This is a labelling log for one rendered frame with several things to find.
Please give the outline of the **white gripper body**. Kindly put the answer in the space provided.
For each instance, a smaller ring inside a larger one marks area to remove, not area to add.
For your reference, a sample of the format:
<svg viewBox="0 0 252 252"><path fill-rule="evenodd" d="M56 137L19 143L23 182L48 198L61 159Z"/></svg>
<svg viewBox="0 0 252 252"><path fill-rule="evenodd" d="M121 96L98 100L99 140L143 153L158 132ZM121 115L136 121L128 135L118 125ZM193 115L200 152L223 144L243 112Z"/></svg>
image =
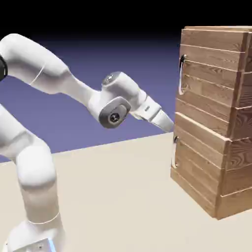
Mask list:
<svg viewBox="0 0 252 252"><path fill-rule="evenodd" d="M151 123L162 129L164 132L172 132L174 128L174 122L162 109L160 109L154 116Z"/></svg>

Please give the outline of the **wooden plank cabinet door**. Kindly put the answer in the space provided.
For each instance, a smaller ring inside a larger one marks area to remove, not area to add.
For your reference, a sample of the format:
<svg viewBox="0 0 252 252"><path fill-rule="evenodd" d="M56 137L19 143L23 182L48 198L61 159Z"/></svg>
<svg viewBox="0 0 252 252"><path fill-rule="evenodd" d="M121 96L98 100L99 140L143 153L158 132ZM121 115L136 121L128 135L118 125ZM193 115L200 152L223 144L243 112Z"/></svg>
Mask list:
<svg viewBox="0 0 252 252"><path fill-rule="evenodd" d="M187 26L183 54L177 111L224 137L252 137L252 26Z"/></svg>
<svg viewBox="0 0 252 252"><path fill-rule="evenodd" d="M225 140L184 114L175 114L177 168L171 178L211 217L217 217L224 174Z"/></svg>

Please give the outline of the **light wooden cabinet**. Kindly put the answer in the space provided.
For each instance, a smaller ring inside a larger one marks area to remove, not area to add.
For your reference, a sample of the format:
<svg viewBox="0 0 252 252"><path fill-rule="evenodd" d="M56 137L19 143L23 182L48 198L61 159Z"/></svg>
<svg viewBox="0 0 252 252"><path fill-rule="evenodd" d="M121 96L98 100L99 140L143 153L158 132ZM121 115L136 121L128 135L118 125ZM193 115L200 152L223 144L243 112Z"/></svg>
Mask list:
<svg viewBox="0 0 252 252"><path fill-rule="evenodd" d="M170 176L211 217L252 209L252 26L181 31Z"/></svg>

